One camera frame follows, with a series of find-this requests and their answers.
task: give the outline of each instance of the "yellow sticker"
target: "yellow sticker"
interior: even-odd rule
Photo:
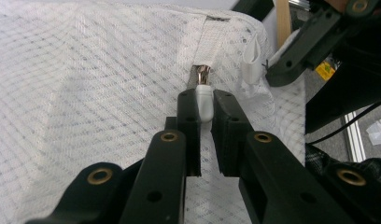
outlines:
[[[322,62],[317,68],[316,72],[326,81],[328,81],[333,74],[335,73],[335,69],[331,67],[331,65],[327,62]]]

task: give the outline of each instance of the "white plastic tab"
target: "white plastic tab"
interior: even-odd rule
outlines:
[[[261,56],[261,46],[258,44],[256,36],[250,40],[243,54],[243,61],[240,64],[243,80],[247,84],[256,84],[263,76],[264,59]]]
[[[201,122],[209,122],[214,117],[213,89],[211,86],[198,85],[196,87],[196,101]]]

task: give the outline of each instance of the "zipper pull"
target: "zipper pull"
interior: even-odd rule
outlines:
[[[200,65],[197,68],[199,80],[196,87],[196,102],[202,123],[209,122],[214,117],[213,89],[209,86],[208,74],[210,67]]]

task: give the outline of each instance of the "gray surface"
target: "gray surface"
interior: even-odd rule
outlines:
[[[307,70],[303,74],[305,76],[306,101],[308,102],[325,84],[324,79],[315,71]],[[321,129],[306,135],[306,142],[318,140],[325,135],[332,133],[342,127],[341,120],[336,121],[322,127]],[[315,144],[315,147],[327,152],[331,157],[339,161],[349,161],[349,155],[346,147],[346,137],[343,132],[329,138],[323,142]]]
[[[359,120],[360,133],[362,138],[362,143],[365,149],[366,158],[381,158],[381,145],[373,146],[371,140],[369,139],[366,130],[376,121],[381,119],[381,106],[379,106],[374,111],[371,111],[365,117]]]

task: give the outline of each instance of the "cable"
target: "cable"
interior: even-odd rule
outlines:
[[[341,132],[342,130],[344,130],[345,128],[347,128],[348,126],[350,126],[351,124],[356,122],[358,119],[362,118],[363,116],[365,116],[369,112],[371,112],[374,109],[376,109],[377,107],[379,107],[380,105],[381,105],[381,102],[378,102],[378,103],[375,103],[375,104],[369,106],[368,108],[366,108],[364,111],[359,113],[355,118],[353,118],[351,121],[349,121],[347,124],[345,124],[344,126],[339,128],[338,130],[336,130],[333,133],[330,133],[330,134],[326,135],[325,137],[322,137],[322,138],[320,138],[320,139],[318,139],[318,140],[316,140],[314,142],[308,143],[308,144],[309,145],[314,145],[314,144],[317,144],[319,142],[322,142],[322,141],[325,141],[325,140],[329,139],[330,137],[332,137],[332,136],[336,135],[337,133]]]

